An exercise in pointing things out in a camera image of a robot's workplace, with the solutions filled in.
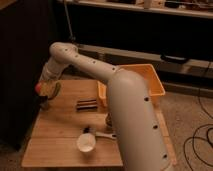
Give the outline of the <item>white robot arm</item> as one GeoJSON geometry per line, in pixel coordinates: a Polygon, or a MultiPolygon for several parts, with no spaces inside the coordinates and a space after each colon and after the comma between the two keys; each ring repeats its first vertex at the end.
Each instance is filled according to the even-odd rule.
{"type": "Polygon", "coordinates": [[[146,80],[138,73],[82,55],[71,43],[49,47],[41,79],[57,80],[70,65],[106,85],[107,106],[125,171],[174,171],[146,80]]]}

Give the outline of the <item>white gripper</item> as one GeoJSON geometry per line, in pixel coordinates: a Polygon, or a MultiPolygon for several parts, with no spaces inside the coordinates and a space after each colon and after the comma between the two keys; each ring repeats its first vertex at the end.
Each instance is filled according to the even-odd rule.
{"type": "Polygon", "coordinates": [[[40,76],[40,81],[45,81],[42,83],[41,96],[50,98],[57,83],[50,80],[58,80],[63,70],[67,67],[67,64],[58,63],[54,59],[50,59],[45,63],[40,76]]]}

